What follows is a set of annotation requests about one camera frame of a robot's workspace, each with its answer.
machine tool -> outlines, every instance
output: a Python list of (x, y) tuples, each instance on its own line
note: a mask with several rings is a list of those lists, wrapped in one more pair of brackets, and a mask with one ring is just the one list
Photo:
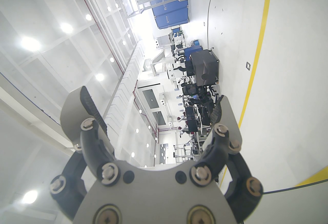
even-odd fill
[[(107, 126), (86, 87), (74, 90), (61, 111), (61, 126), (75, 152), (50, 185), (52, 197), (74, 224), (237, 224), (258, 205), (263, 187), (240, 154), (241, 135), (227, 97), (198, 161), (161, 171), (139, 169), (115, 157)], [(232, 182), (224, 195), (214, 178), (227, 165)], [(86, 166), (97, 178), (89, 192)]]

ceiling light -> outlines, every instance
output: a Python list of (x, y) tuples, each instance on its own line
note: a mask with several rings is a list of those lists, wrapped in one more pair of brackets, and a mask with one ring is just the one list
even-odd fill
[(104, 78), (105, 78), (105, 77), (104, 77), (103, 74), (97, 74), (97, 75), (96, 75), (96, 79), (97, 79), (98, 81), (103, 81)]
[(35, 52), (40, 49), (41, 45), (36, 39), (29, 38), (29, 37), (23, 37), (22, 47), (31, 52)]
[(72, 31), (73, 31), (73, 27), (67, 23), (62, 23), (60, 25), (60, 28), (62, 29), (62, 31), (64, 31), (67, 34), (72, 33)]
[(31, 204), (35, 202), (37, 197), (38, 197), (38, 192), (36, 190), (31, 190), (24, 195), (22, 202)]

yellow floor line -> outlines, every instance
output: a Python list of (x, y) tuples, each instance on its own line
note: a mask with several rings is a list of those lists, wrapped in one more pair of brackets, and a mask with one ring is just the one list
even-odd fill
[(319, 181), (327, 180), (328, 179), (328, 166), (317, 172), (316, 174), (312, 175), (311, 177), (307, 178), (303, 182), (295, 185), (295, 186), (303, 186), (305, 184), (312, 184)]
[[(261, 53), (266, 22), (267, 22), (268, 13), (269, 13), (269, 5), (270, 5), (270, 0), (264, 0), (263, 15), (262, 15), (262, 22), (261, 22), (259, 40), (258, 40), (258, 45), (256, 47), (255, 58), (254, 58), (254, 62), (253, 62), (253, 68), (252, 68), (251, 77), (250, 77), (250, 80), (249, 80), (249, 83), (248, 83), (248, 88), (247, 88), (247, 92), (246, 92), (244, 106), (243, 106), (243, 109), (241, 111), (241, 115), (240, 115), (240, 119), (239, 119), (239, 123), (238, 123), (239, 128), (240, 128), (241, 123), (242, 123), (243, 118), (244, 118), (244, 114), (245, 114), (245, 111), (246, 111), (248, 99), (249, 99), (249, 96), (251, 94), (251, 89), (252, 89), (252, 85), (253, 85), (253, 81), (254, 81), (254, 77), (255, 77), (256, 68), (257, 68), (258, 62), (259, 62), (259, 57), (260, 57), (260, 53)], [(225, 168), (221, 184), (223, 182), (226, 171), (227, 171), (227, 167)]]

metal gripper plate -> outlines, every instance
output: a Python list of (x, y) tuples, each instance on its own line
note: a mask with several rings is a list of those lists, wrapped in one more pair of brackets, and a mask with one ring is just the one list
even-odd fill
[[(189, 177), (193, 161), (184, 162), (173, 169), (148, 171), (135, 168), (124, 161), (116, 161), (121, 177), (114, 186), (103, 186), (96, 181), (84, 198), (73, 224), (91, 224), (99, 208), (113, 204), (121, 212), (122, 224), (187, 223), (189, 210), (204, 205), (212, 211), (216, 223), (237, 224), (233, 213), (217, 184), (197, 187)], [(123, 174), (132, 170), (134, 181), (123, 182)], [(187, 176), (184, 184), (177, 183), (175, 174), (183, 171)]]

bolt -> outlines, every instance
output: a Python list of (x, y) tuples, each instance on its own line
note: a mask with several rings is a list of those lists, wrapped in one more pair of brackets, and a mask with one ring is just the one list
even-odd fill
[(81, 123), (81, 129), (83, 131), (87, 131), (87, 130), (90, 130), (92, 129), (92, 125), (93, 125), (93, 121), (95, 119), (94, 118), (87, 118), (85, 119), (82, 123)]
[(225, 134), (228, 131), (228, 128), (225, 125), (220, 125), (218, 130), (221, 134)]
[(82, 150), (82, 147), (81, 147), (80, 144), (75, 144), (75, 145), (74, 145), (74, 149), (75, 149), (76, 151), (81, 151), (81, 150)]
[(204, 206), (196, 206), (188, 213), (190, 224), (214, 224), (215, 220), (213, 214)]
[(255, 192), (260, 192), (261, 190), (261, 183), (258, 180), (250, 181), (250, 189)]
[(200, 180), (205, 180), (208, 177), (208, 173), (203, 167), (198, 167), (196, 168), (196, 176)]
[(229, 146), (232, 149), (238, 149), (240, 147), (239, 142), (237, 140), (230, 141)]
[(66, 179), (61, 175), (59, 178), (54, 180), (52, 184), (50, 184), (50, 192), (52, 194), (60, 193), (65, 188), (65, 185)]
[(98, 215), (96, 224), (118, 224), (118, 215), (112, 209), (105, 209)]
[(262, 194), (262, 185), (261, 182), (254, 177), (250, 177), (246, 181), (246, 186), (248, 191), (255, 197), (260, 197)]
[(114, 169), (113, 167), (107, 167), (102, 172), (103, 179), (110, 180), (114, 176)]

